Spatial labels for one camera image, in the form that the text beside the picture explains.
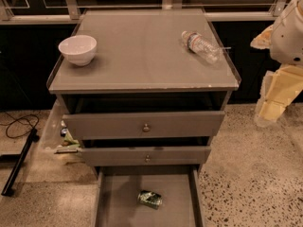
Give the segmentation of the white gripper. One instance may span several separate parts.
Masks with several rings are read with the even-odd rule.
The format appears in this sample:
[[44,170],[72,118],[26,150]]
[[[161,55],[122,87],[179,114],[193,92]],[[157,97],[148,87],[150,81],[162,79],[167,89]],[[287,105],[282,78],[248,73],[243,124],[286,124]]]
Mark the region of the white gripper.
[[271,58],[285,63],[275,72],[267,71],[261,83],[254,120],[259,127],[268,127],[303,91],[303,0],[291,0],[250,46],[270,48]]

